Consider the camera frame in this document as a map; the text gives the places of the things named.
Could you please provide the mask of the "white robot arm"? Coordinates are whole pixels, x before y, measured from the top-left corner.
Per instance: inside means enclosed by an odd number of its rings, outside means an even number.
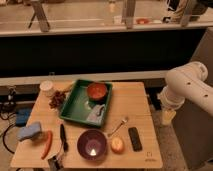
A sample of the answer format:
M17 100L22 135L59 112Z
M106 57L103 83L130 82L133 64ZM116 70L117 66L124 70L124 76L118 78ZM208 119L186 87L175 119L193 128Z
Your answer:
M199 61L189 62L166 73L166 86L158 95L163 125L171 124L186 99L213 116L213 87L205 83L207 77L208 69Z

